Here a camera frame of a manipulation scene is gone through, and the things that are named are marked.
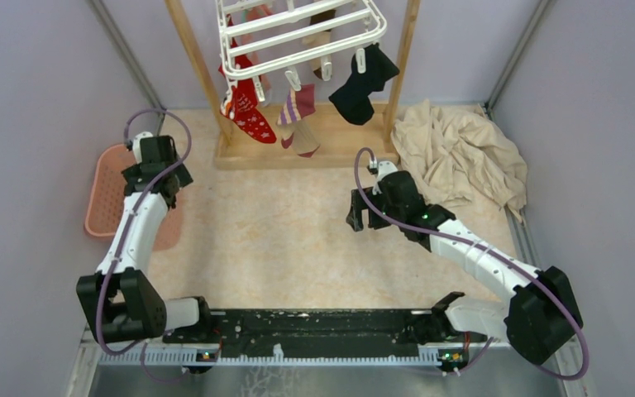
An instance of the wooden stand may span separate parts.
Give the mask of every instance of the wooden stand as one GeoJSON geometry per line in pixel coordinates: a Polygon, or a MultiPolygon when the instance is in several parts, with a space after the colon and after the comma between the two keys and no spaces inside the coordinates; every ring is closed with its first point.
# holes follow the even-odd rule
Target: wooden stand
{"type": "MultiPolygon", "coordinates": [[[[222,134],[218,138],[215,165],[221,170],[292,169],[292,168],[334,168],[354,164],[356,152],[368,146],[380,160],[398,161],[398,153],[390,143],[395,113],[398,108],[400,90],[403,87],[405,68],[408,64],[410,44],[413,40],[420,0],[408,0],[403,31],[400,37],[398,68],[400,74],[391,86],[388,103],[374,103],[375,115],[364,126],[355,126],[345,121],[331,103],[316,104],[316,113],[308,119],[313,134],[320,142],[320,149],[310,159],[297,156],[285,150],[279,142],[263,145],[248,137],[220,113],[220,97],[212,83],[208,67],[193,28],[189,23],[181,0],[165,0],[171,20],[176,26],[181,43],[186,49],[193,70],[203,86],[213,114],[222,134]]],[[[260,108],[267,120],[276,120],[282,105],[260,108]]]]}

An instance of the metal corner post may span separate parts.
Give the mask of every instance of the metal corner post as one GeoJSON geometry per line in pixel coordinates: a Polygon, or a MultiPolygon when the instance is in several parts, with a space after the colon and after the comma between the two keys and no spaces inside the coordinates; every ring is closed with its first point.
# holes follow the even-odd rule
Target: metal corner post
{"type": "MultiPolygon", "coordinates": [[[[103,3],[103,0],[86,0],[86,3],[91,7],[91,10],[96,15],[99,23],[105,30],[108,39],[111,41],[113,48],[116,49],[121,60],[130,72],[130,76],[135,81],[137,88],[140,89],[142,95],[153,108],[164,108],[157,92],[152,87],[150,80],[148,80],[145,71],[142,69],[140,62],[137,61],[130,46],[127,44],[125,37],[123,37],[116,22],[113,20],[111,13],[103,3]]],[[[155,133],[158,135],[161,131],[162,122],[164,122],[164,115],[159,115],[157,120],[157,126],[155,133]]]]}
{"type": "Polygon", "coordinates": [[[512,77],[514,71],[517,69],[520,60],[522,59],[522,55],[529,47],[529,43],[531,42],[534,34],[536,33],[538,27],[541,25],[542,20],[548,14],[548,11],[551,10],[551,6],[556,2],[556,0],[541,0],[537,4],[537,8],[534,10],[532,17],[529,19],[529,23],[524,28],[524,32],[522,36],[519,38],[515,49],[508,60],[508,63],[505,65],[505,69],[503,69],[503,73],[500,75],[498,82],[495,83],[495,87],[493,88],[493,92],[490,94],[490,98],[487,102],[487,108],[493,112],[495,109],[495,105],[498,104],[500,97],[503,94],[503,91],[508,86],[509,80],[512,77]]]}

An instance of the hanger clip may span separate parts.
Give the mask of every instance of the hanger clip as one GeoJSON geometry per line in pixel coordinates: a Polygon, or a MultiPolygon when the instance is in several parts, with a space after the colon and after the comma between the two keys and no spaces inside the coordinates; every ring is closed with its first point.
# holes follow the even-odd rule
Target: hanger clip
{"type": "Polygon", "coordinates": [[[256,92],[256,98],[259,102],[264,102],[266,97],[264,96],[264,88],[261,86],[261,79],[259,76],[252,77],[252,83],[254,83],[254,90],[256,92]]]}
{"type": "Polygon", "coordinates": [[[298,71],[295,69],[295,66],[289,66],[285,74],[286,79],[288,79],[291,84],[291,88],[293,88],[294,91],[300,91],[300,78],[298,77],[298,71]]]}
{"type": "Polygon", "coordinates": [[[332,62],[328,55],[320,58],[320,71],[322,72],[322,80],[330,81],[332,78],[332,62]]]}
{"type": "Polygon", "coordinates": [[[227,80],[227,91],[225,92],[225,98],[220,104],[220,113],[223,116],[229,117],[231,120],[235,119],[235,91],[237,90],[237,80],[227,80]]]}
{"type": "Polygon", "coordinates": [[[356,50],[356,71],[359,74],[366,73],[366,53],[363,48],[356,50]]]}

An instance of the sock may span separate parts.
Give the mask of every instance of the sock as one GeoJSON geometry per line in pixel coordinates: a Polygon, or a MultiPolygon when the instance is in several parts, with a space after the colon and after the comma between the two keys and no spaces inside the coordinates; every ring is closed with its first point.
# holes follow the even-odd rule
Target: sock
{"type": "MultiPolygon", "coordinates": [[[[237,43],[233,39],[232,47],[236,45],[237,43]]],[[[235,63],[240,65],[240,68],[247,68],[253,65],[246,55],[235,57],[235,63]]],[[[220,74],[225,75],[222,72],[222,65],[218,68],[218,71],[220,74]]],[[[235,117],[230,118],[232,122],[255,141],[266,144],[275,143],[276,134],[271,129],[269,122],[257,110],[256,106],[258,103],[259,100],[256,98],[254,84],[251,79],[232,80],[229,92],[222,100],[220,113],[230,118],[230,112],[233,112],[235,117]]]]}
{"type": "Polygon", "coordinates": [[[369,95],[383,91],[385,83],[400,73],[398,67],[388,58],[377,44],[364,49],[366,72],[359,74],[356,55],[351,58],[351,76],[346,83],[330,95],[330,102],[351,124],[363,126],[374,116],[369,95]]]}
{"type": "Polygon", "coordinates": [[[301,157],[312,157],[320,147],[320,143],[305,117],[315,113],[315,84],[301,85],[300,91],[290,90],[283,108],[276,121],[281,134],[281,146],[284,149],[293,148],[301,157]]]}
{"type": "MultiPolygon", "coordinates": [[[[310,17],[310,25],[315,25],[320,22],[325,22],[333,19],[337,10],[327,10],[324,12],[320,12],[317,15],[313,15],[310,17]]],[[[332,38],[332,29],[327,31],[320,31],[315,33],[314,35],[305,36],[303,38],[303,45],[307,45],[309,48],[319,47],[320,45],[326,45],[330,42],[332,38]]],[[[322,63],[320,62],[320,58],[315,58],[309,61],[310,68],[313,69],[313,73],[317,76],[318,79],[322,80],[322,63]]]]}

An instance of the gray metal floor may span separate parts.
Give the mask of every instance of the gray metal floor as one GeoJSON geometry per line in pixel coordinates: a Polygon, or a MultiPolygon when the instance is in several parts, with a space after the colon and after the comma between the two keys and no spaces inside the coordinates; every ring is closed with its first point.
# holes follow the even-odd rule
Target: gray metal floor
{"type": "MultiPolygon", "coordinates": [[[[179,368],[151,367],[160,378],[179,375],[179,368]]],[[[403,367],[215,367],[186,376],[177,385],[150,380],[140,366],[98,366],[91,397],[252,396],[252,397],[421,397],[565,395],[561,382],[507,348],[485,353],[461,378],[431,375],[403,367]]]]}

